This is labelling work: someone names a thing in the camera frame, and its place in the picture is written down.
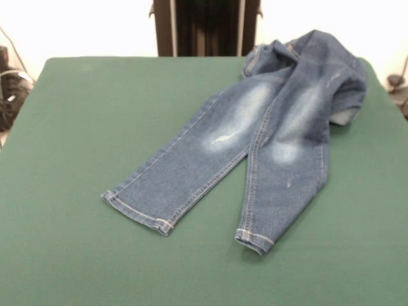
black cable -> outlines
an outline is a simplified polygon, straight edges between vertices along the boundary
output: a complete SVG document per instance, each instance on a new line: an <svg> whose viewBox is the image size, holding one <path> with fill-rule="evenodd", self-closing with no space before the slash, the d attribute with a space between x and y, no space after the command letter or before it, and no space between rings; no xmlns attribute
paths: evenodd
<svg viewBox="0 0 408 306"><path fill-rule="evenodd" d="M6 32L3 30L3 28L0 26L0 32L7 38L7 40L10 42L11 47L14 50L15 55L17 56L18 61L20 62L23 70L27 72L26 66L24 65L23 61L21 60L20 54L18 54L17 49L15 48L14 42L11 40L11 38L6 34Z"/></svg>
<svg viewBox="0 0 408 306"><path fill-rule="evenodd" d="M25 74L20 70L7 70L0 73L0 76L5 78L5 91L3 98L0 99L0 133L11 129L34 84L28 85L30 82L16 73L17 71Z"/></svg>
<svg viewBox="0 0 408 306"><path fill-rule="evenodd" d="M407 64L408 64L408 56L405 58L405 64L404 64L404 68L402 70L401 76L400 76L400 81L399 83L401 84L402 79L404 78L404 74L407 71Z"/></svg>

black object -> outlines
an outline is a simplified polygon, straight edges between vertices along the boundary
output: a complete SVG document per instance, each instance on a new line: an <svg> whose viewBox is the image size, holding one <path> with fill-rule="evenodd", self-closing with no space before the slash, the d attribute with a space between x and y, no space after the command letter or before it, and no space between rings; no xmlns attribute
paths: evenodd
<svg viewBox="0 0 408 306"><path fill-rule="evenodd" d="M6 47L0 46L0 73L6 70L8 70L8 52ZM0 86L0 99L5 99L9 96L6 78L0 79Z"/></svg>
<svg viewBox="0 0 408 306"><path fill-rule="evenodd" d="M390 94L394 94L401 85L405 83L404 74L407 71L408 56L405 59L404 68L402 69L401 75L389 75L387 78L388 83L392 86L392 90L389 91Z"/></svg>
<svg viewBox="0 0 408 306"><path fill-rule="evenodd" d="M0 46L0 73L11 70L8 65L6 47ZM18 73L9 73L0 78L0 132L9 130L18 115L26 97L31 91L31 85Z"/></svg>
<svg viewBox="0 0 408 306"><path fill-rule="evenodd" d="M173 53L170 0L154 0L159 56L236 56L240 0L174 0L177 54ZM244 1L242 51L247 55L255 42L260 0Z"/></svg>

jeans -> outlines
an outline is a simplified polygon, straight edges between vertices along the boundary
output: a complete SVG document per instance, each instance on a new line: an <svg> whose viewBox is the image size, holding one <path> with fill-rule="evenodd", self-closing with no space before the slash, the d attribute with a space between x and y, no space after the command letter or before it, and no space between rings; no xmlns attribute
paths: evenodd
<svg viewBox="0 0 408 306"><path fill-rule="evenodd" d="M256 46L243 79L210 97L170 142L102 194L124 215L167 236L243 158L247 184L235 239L268 252L328 177L329 123L361 107L366 73L333 36Z"/></svg>

distressed scratch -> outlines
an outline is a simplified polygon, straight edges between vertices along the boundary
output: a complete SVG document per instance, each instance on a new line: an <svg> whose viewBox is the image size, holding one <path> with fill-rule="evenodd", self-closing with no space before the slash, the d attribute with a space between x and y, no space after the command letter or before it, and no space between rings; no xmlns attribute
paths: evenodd
<svg viewBox="0 0 408 306"><path fill-rule="evenodd" d="M228 119L221 119L221 125L203 140L203 146L209 151L224 150L233 145L249 129L262 114L271 88L262 83L241 94L233 108L226 112Z"/></svg>
<svg viewBox="0 0 408 306"><path fill-rule="evenodd" d="M291 185L292 185L292 179L293 179L293 177L289 177L289 178L288 178L288 181L286 182L286 189L288 189L288 188L291 187Z"/></svg>
<svg viewBox="0 0 408 306"><path fill-rule="evenodd" d="M338 78L340 75L342 75L340 72L337 72L335 75L333 75L329 81L327 82L326 87L328 88L330 86L330 84L336 79Z"/></svg>
<svg viewBox="0 0 408 306"><path fill-rule="evenodd" d="M214 141L211 142L211 144L213 145L215 142L224 142L228 139L230 139L232 136L234 136L237 132L234 132L230 135L224 135L224 136L220 136L217 139L215 139Z"/></svg>

blue denim jeans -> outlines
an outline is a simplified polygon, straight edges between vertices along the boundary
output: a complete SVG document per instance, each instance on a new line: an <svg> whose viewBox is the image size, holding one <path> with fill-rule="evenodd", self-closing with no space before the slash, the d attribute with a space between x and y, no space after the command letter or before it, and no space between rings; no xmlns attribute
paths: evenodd
<svg viewBox="0 0 408 306"><path fill-rule="evenodd" d="M235 239L260 255L268 252L324 186L329 123L356 117L366 73L333 36L312 31L287 44L255 47L243 76L210 97L178 135L103 199L167 236L248 157Z"/></svg>

